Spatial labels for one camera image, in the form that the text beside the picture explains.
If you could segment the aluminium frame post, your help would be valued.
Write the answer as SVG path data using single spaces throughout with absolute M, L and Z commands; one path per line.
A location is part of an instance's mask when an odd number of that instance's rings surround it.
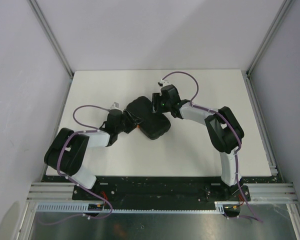
M 276 13 L 272 23 L 270 24 L 270 27 L 268 28 L 264 38 L 262 39 L 262 42 L 257 49 L 257 52 L 252 58 L 252 61 L 245 72 L 247 76 L 250 76 L 253 73 L 255 67 L 258 65 L 266 50 L 270 46 L 271 42 L 273 41 L 273 38 L 275 37 L 276 33 L 278 32 L 280 26 L 282 25 L 284 19 L 286 18 L 294 3 L 295 0 L 284 0 L 282 2 L 278 12 Z
M 64 70 L 66 71 L 67 75 L 70 79 L 73 79 L 74 72 L 60 46 L 58 43 L 57 38 L 55 37 L 39 3 L 37 0 L 27 0 L 28 5 L 30 6 L 34 16 L 36 17 L 39 25 L 41 26 L 47 40 L 49 41 L 53 51 L 55 52 L 57 58 L 59 59 L 61 65 L 63 66 Z

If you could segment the right aluminium frame post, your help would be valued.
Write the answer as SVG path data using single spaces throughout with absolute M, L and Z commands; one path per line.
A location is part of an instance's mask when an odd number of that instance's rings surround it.
M 266 50 L 270 46 L 271 42 L 273 41 L 273 38 L 275 37 L 276 33 L 278 32 L 280 26 L 282 25 L 284 19 L 286 18 L 294 3 L 295 0 L 284 0 L 282 2 L 278 12 L 276 13 L 272 23 L 270 24 L 270 27 L 268 28 L 264 38 L 262 39 L 262 42 L 257 49 L 257 52 L 252 58 L 252 61 L 245 72 L 247 76 L 250 76 L 253 73 L 255 67 L 258 65 Z

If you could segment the left aluminium frame post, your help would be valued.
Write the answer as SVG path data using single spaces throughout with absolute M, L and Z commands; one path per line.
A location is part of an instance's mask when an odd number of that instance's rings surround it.
M 63 66 L 64 70 L 66 71 L 67 75 L 70 79 L 73 79 L 74 72 L 60 46 L 58 43 L 57 38 L 55 37 L 39 3 L 37 0 L 27 0 L 28 5 L 30 6 L 34 16 L 36 17 L 39 25 L 41 26 L 47 40 L 49 41 L 53 51 L 55 52 L 57 58 L 59 59 L 61 65 Z

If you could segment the black plastic tool case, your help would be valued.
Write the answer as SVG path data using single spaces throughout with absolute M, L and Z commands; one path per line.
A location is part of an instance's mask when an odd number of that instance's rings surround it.
M 152 112 L 152 102 L 146 96 L 140 96 L 126 106 L 126 109 L 143 119 L 140 131 L 150 140 L 156 140 L 171 128 L 170 120 L 162 113 Z

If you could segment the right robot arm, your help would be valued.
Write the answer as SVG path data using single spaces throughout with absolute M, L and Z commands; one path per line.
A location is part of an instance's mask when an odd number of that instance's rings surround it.
M 217 110 L 182 100 L 172 84 L 159 83 L 160 92 L 152 94 L 152 111 L 170 113 L 174 118 L 190 120 L 206 127 L 213 147 L 220 154 L 221 196 L 232 201 L 242 186 L 238 152 L 242 147 L 244 131 L 229 107 Z

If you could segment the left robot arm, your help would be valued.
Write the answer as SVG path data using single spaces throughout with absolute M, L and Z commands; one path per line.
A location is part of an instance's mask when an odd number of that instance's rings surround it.
M 87 149 L 112 146 L 120 133 L 130 133 L 142 121 L 127 110 L 111 109 L 100 128 L 89 126 L 88 130 L 74 131 L 64 127 L 45 153 L 44 163 L 60 176 L 83 186 L 83 194 L 95 200 L 100 196 L 101 188 L 95 184 L 97 177 L 83 166 Z

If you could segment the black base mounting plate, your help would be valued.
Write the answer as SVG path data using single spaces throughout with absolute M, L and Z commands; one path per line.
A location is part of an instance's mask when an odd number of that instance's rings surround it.
M 153 206 L 185 207 L 199 203 L 236 202 L 239 191 L 225 194 L 222 181 L 215 177 L 151 177 L 151 176 L 98 176 L 88 193 L 74 186 L 71 199 L 96 201 L 97 194 L 108 200 L 112 207 Z

